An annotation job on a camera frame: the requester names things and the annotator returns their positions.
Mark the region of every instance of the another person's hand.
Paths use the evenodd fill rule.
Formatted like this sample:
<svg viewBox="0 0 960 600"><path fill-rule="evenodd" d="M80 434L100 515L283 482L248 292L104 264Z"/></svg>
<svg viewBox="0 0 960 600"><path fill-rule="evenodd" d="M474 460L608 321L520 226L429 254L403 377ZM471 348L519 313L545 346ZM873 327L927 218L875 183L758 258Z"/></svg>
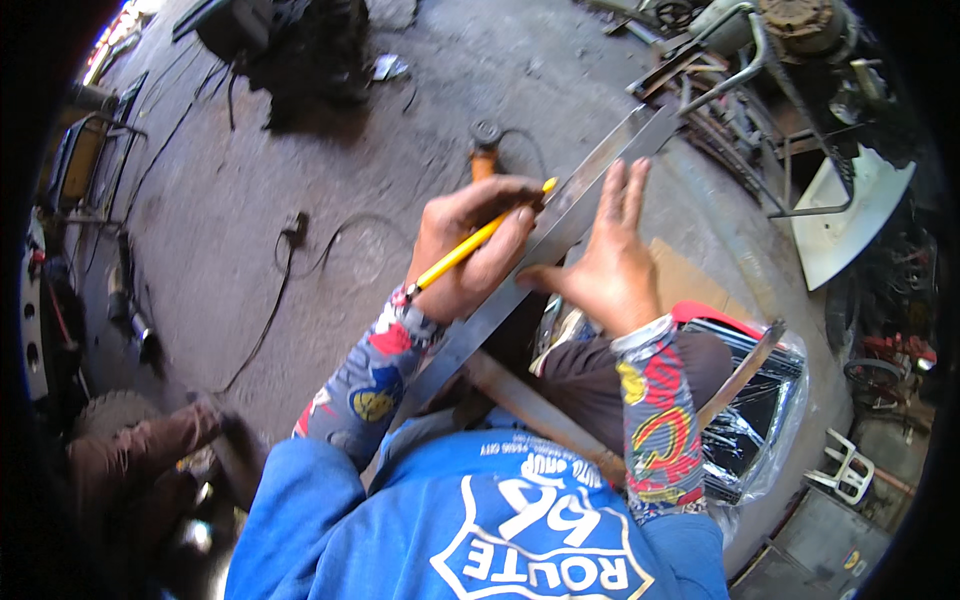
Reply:
<svg viewBox="0 0 960 600"><path fill-rule="evenodd" d="M629 181L624 181L626 165L622 159L615 161L604 180L584 256L568 269L529 267L520 272L517 282L560 294L614 337L662 316L657 269L636 231L649 171L650 160L642 158L631 166Z"/></svg>
<svg viewBox="0 0 960 600"><path fill-rule="evenodd" d="M451 324L487 299L523 256L543 198L541 184L494 175L427 203L403 287L417 280L474 231L511 207L514 210L486 244L423 290L414 305L429 319Z"/></svg>

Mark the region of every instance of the dirty floor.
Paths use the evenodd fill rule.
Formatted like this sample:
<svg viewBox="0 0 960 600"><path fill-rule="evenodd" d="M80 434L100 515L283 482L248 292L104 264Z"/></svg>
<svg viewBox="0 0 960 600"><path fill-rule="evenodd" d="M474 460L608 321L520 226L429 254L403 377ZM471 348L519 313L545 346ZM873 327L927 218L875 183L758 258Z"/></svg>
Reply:
<svg viewBox="0 0 960 600"><path fill-rule="evenodd" d="M217 63L194 36L171 44L173 24L191 4L162 4L139 45L105 80L123 88L151 73L135 111L150 139L133 150L117 201L121 215ZM137 287L165 349L166 378L138 366L103 318L116 255L103 239L82 282L99 390L133 387L170 411L184 403L187 388L223 387L273 306L282 278L277 235L288 215L304 210L311 222L307 248L294 259L296 280L262 350L228 393L265 441L286 438L402 281L423 205L466 180L468 125L492 118L523 128L542 147L548 175L562 179L637 106L623 89L653 63L638 40L604 37L602 15L570 2L370 5L370 55L401 55L413 77L375 84L365 109L318 108L304 131L270 133L261 129L267 93L250 92L240 79L231 132L226 85L214 91L217 76L206 86L144 179L130 220ZM528 141L513 136L502 150L508 171L541 177ZM807 351L804 425L775 488L740 511L725 551L733 575L780 521L804 469L819 461L826 427L846 430L852 409L827 347L822 304L805 291L787 224L765 219L725 172L676 138L655 159L646 198L645 239L665 240L758 321L782 314ZM309 271L338 226L358 213L382 219L343 231L325 269ZM85 239L75 258L81 274L91 247Z"/></svg>

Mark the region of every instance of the cartoon print sleeve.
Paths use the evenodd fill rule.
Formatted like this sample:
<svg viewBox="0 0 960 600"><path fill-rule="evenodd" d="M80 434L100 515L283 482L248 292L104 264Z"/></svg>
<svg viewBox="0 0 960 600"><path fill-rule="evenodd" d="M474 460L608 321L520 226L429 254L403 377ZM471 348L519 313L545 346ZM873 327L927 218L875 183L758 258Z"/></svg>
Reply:
<svg viewBox="0 0 960 600"><path fill-rule="evenodd" d="M294 437L310 437L343 449L357 471L380 445L406 382L443 329L407 303L402 287L353 347L344 364L303 409Z"/></svg>
<svg viewBox="0 0 960 600"><path fill-rule="evenodd" d="M706 508L696 412L676 335L666 315L611 344L624 402L627 505L640 523Z"/></svg>

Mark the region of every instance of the steel straight edge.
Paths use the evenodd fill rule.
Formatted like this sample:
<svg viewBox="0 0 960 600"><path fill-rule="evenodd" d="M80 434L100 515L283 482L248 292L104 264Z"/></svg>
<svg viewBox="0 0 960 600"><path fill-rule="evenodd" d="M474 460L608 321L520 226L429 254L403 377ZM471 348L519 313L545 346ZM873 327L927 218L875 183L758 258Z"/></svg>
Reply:
<svg viewBox="0 0 960 600"><path fill-rule="evenodd" d="M649 114L648 108L635 108L577 167L539 216L516 268L469 319L447 331L433 360L410 383L395 426L433 397L526 298L530 290L516 284L516 274L530 265L557 264L592 227L603 176L613 161L622 157L629 164L652 156L679 126L676 107Z"/></svg>

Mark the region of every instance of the red part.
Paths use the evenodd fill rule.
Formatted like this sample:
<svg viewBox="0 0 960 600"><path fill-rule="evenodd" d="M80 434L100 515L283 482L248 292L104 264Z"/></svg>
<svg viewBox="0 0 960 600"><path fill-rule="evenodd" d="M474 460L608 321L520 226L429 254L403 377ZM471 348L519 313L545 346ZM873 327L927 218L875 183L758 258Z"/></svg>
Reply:
<svg viewBox="0 0 960 600"><path fill-rule="evenodd" d="M681 300L677 302L673 305L673 309L670 310L670 314L677 323L689 323L693 319L711 319L738 329L755 340L763 337L763 334L756 329L741 323L737 319L720 312L712 306L707 306L696 300Z"/></svg>

